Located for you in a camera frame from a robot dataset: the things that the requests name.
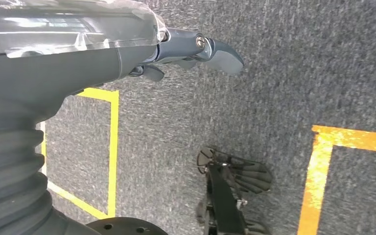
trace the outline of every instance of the yellow tape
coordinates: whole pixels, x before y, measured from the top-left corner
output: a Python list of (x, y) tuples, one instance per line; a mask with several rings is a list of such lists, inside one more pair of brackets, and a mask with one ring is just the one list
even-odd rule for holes
[(96, 208), (90, 206), (89, 204), (87, 204), (85, 201), (77, 198), (76, 196), (72, 195), (71, 193), (65, 191), (64, 189), (62, 189), (60, 187), (58, 187), (53, 182), (48, 181), (48, 188), (50, 190), (52, 190), (53, 192), (57, 193), (58, 195), (60, 195), (61, 197), (71, 201), (76, 206), (78, 206), (79, 208), (88, 212), (89, 214), (96, 217), (97, 219), (108, 218), (108, 215), (106, 215), (105, 213), (99, 211), (98, 209), (96, 209)]
[(313, 126), (318, 132), (307, 169), (298, 235), (316, 235), (334, 145), (376, 151), (376, 132)]
[[(108, 200), (107, 214), (92, 207), (83, 200), (77, 198), (68, 191), (60, 188), (52, 182), (48, 182), (48, 188), (61, 197), (71, 201), (82, 210), (88, 212), (98, 219), (116, 216), (116, 182), (117, 182), (117, 159), (118, 159), (118, 123), (119, 123), (119, 91), (111, 92), (95, 88), (87, 88), (78, 96), (94, 98), (108, 101), (111, 104), (110, 118), (110, 143), (109, 143), (109, 183), (108, 183)], [(41, 123), (41, 130), (44, 132), (44, 141), (41, 144), (41, 154), (47, 156), (47, 140), (45, 122)], [(42, 172), (47, 174), (47, 164), (45, 163)]]

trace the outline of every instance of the bolt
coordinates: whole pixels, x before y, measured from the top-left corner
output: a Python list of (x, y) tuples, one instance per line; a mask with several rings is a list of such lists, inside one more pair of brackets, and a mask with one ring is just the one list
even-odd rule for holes
[(202, 35), (198, 35), (196, 39), (197, 47), (200, 49), (205, 48), (205, 38)]

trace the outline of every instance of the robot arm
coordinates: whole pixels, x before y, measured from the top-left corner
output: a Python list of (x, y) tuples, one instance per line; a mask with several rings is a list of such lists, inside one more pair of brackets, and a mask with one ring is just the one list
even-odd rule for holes
[(0, 0), (0, 235), (100, 234), (52, 207), (35, 125), (87, 87), (127, 75), (160, 80), (155, 64), (196, 62), (229, 73), (243, 66), (231, 47), (167, 29), (139, 2)]

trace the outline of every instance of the circular base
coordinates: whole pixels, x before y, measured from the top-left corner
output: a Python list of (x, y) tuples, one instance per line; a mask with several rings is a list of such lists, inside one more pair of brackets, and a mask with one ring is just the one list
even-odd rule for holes
[(129, 217), (101, 219), (87, 226), (101, 235), (168, 235), (152, 223)]

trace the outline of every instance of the plastic cover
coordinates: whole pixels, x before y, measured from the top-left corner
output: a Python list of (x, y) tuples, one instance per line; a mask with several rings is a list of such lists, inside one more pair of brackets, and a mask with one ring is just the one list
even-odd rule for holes
[(158, 44), (163, 19), (132, 0), (0, 0), (0, 54), (10, 58)]

